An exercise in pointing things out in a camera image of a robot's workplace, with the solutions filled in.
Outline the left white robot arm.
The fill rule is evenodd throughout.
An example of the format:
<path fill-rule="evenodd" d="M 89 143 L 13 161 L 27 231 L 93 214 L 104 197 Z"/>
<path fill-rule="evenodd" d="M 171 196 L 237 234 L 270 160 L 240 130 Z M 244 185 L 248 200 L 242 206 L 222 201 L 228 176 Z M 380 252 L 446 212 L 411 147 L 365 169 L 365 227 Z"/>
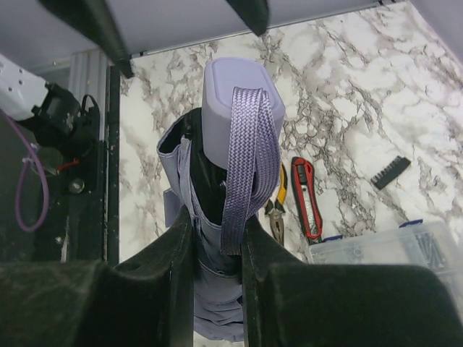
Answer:
<path fill-rule="evenodd" d="M 133 77 L 127 47 L 106 1 L 42 1 L 41 5 L 94 42 L 125 77 Z M 5 56 L 1 57 L 1 114 L 13 129 L 28 129 L 39 145 L 56 148 L 67 157 L 87 156 L 95 142 L 85 124 L 85 108 L 72 92 Z"/>

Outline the yellow handled pliers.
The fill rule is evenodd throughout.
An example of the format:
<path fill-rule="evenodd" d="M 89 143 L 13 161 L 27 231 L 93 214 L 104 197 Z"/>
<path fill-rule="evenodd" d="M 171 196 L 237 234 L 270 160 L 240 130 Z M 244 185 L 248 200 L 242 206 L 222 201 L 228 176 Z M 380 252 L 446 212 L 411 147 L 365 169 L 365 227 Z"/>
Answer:
<path fill-rule="evenodd" d="M 284 245 L 284 220 L 283 214 L 285 213 L 284 203 L 287 196 L 287 173 L 283 164 L 280 168 L 280 185 L 276 195 L 276 199 L 272 201 L 269 199 L 264 206 L 265 215 L 269 219 L 271 233 L 274 239 L 280 244 Z"/>

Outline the purple umbrella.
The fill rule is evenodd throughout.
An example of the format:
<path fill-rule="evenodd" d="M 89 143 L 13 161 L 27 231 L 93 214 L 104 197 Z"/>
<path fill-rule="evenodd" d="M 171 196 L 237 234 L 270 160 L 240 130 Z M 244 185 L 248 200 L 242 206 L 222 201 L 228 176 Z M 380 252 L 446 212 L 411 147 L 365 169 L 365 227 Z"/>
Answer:
<path fill-rule="evenodd" d="M 194 236 L 194 329 L 209 340 L 245 337 L 241 246 L 246 222 L 281 181 L 286 110 L 266 68 L 243 58 L 207 63 L 203 101 L 158 141 L 170 187 L 165 222 L 186 207 Z"/>

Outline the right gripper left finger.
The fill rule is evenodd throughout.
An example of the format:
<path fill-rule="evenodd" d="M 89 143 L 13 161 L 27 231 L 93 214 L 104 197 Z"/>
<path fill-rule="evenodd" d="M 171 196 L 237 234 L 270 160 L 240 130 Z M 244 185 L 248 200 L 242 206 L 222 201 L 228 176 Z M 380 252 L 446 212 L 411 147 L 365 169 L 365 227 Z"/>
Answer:
<path fill-rule="evenodd" d="M 186 208 L 116 267 L 101 261 L 1 265 L 3 346 L 191 346 L 194 233 Z"/>

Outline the clear plastic screw box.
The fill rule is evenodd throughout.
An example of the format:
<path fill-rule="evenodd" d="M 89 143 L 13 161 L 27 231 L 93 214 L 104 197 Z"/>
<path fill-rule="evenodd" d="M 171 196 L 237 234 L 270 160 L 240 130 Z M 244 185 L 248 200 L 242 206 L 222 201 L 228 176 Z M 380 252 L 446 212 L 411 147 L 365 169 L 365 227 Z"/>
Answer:
<path fill-rule="evenodd" d="M 327 241 L 308 249 L 311 264 L 419 265 L 432 270 L 462 309 L 462 249 L 440 221 Z"/>

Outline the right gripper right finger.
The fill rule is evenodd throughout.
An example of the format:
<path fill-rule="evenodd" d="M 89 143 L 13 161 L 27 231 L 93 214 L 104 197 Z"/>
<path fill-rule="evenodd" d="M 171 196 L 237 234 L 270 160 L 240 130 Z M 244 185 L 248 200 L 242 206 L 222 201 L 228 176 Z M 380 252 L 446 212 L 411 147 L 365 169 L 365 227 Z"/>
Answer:
<path fill-rule="evenodd" d="M 309 265 L 248 220 L 246 346 L 460 346 L 449 292 L 415 265 Z"/>

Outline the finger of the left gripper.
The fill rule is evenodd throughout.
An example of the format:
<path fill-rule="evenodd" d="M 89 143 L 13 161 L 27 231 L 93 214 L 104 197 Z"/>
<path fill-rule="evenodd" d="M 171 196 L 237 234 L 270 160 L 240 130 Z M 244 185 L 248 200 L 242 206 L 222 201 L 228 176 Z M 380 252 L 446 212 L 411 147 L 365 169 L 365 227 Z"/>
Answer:
<path fill-rule="evenodd" d="M 40 0 L 53 16 L 94 42 L 126 77 L 134 77 L 130 54 L 104 0 Z"/>
<path fill-rule="evenodd" d="M 263 35 L 268 29 L 270 11 L 267 0 L 226 0 L 255 35 Z"/>

